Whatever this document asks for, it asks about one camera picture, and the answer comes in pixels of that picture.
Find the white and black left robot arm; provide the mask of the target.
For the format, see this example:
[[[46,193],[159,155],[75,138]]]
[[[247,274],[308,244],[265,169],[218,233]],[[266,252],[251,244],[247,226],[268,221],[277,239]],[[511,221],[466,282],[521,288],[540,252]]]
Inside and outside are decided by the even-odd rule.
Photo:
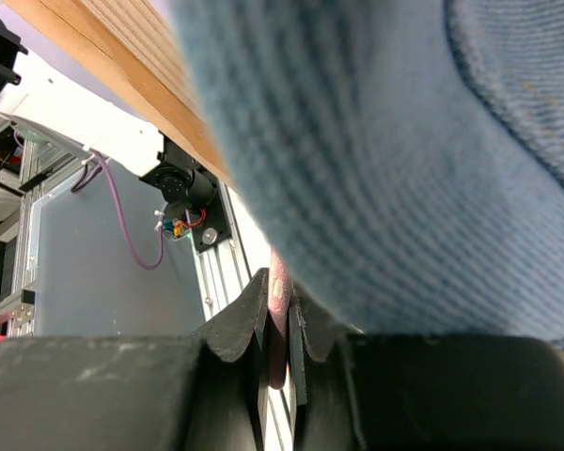
[[[114,160],[158,189],[171,207],[203,214],[218,196],[216,181],[164,132],[56,70],[1,19],[0,117],[82,160]]]

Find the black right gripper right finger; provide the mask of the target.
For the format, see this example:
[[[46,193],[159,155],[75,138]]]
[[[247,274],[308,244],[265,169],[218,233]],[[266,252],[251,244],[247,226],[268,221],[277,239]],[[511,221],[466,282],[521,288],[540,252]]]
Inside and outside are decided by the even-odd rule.
[[[537,339],[361,334],[295,288],[298,450],[564,450],[564,360]]]

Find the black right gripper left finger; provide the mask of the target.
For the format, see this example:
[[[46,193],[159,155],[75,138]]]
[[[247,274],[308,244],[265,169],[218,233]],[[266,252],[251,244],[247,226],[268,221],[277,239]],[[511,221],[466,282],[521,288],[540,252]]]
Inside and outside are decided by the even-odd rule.
[[[0,343],[0,450],[260,450],[268,272],[184,337]]]

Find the pink hanger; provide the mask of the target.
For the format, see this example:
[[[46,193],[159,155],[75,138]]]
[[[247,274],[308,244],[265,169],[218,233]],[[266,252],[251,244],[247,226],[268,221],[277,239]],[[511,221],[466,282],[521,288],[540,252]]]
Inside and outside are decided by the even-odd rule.
[[[285,264],[273,250],[268,275],[269,385],[280,390],[285,383],[288,353],[288,315],[292,283]]]

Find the blue denim garment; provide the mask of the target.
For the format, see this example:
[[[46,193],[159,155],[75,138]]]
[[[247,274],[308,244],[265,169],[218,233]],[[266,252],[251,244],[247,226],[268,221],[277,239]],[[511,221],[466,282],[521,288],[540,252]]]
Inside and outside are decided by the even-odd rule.
[[[235,188],[317,302],[564,353],[564,1],[170,9]]]

